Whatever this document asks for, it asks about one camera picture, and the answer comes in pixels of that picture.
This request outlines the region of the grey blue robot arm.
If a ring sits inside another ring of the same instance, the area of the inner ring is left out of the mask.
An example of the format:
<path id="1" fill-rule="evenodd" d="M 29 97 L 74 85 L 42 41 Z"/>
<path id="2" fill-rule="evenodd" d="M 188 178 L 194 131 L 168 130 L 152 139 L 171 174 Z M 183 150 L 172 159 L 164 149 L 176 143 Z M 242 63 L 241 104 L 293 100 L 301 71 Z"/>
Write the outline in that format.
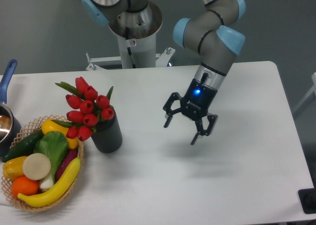
<path id="1" fill-rule="evenodd" d="M 87 14 L 117 36 L 125 69 L 156 67 L 156 34 L 162 13 L 150 0 L 81 0 Z M 203 0 L 205 13 L 197 19 L 180 19 L 173 29 L 174 41 L 197 53 L 201 62 L 184 96 L 174 92 L 163 110 L 165 125 L 181 113 L 196 124 L 197 137 L 211 134 L 217 115 L 208 109 L 245 42 L 231 29 L 245 12 L 244 0 Z"/>

